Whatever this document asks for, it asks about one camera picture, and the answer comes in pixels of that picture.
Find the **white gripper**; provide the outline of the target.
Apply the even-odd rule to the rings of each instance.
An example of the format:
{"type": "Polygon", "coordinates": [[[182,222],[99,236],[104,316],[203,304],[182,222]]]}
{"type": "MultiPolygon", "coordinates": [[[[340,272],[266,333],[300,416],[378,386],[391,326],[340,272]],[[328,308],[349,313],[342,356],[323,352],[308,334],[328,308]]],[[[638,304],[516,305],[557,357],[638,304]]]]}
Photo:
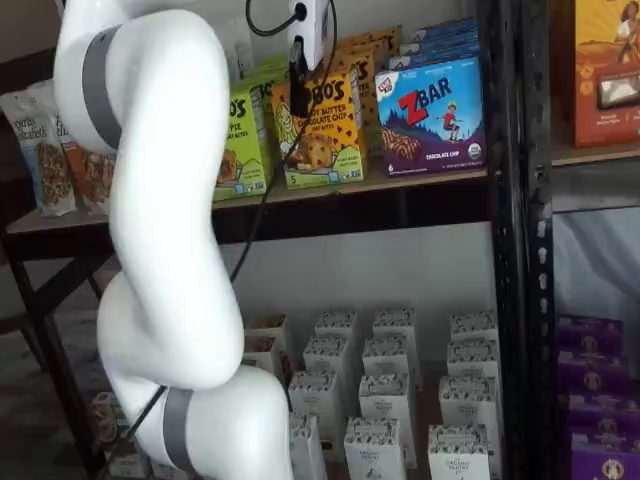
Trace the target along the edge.
{"type": "Polygon", "coordinates": [[[292,114],[307,114],[309,94],[305,87],[306,77],[308,70],[315,70],[324,56],[329,1],[291,0],[289,13],[294,17],[287,27],[290,109],[292,114]]]}

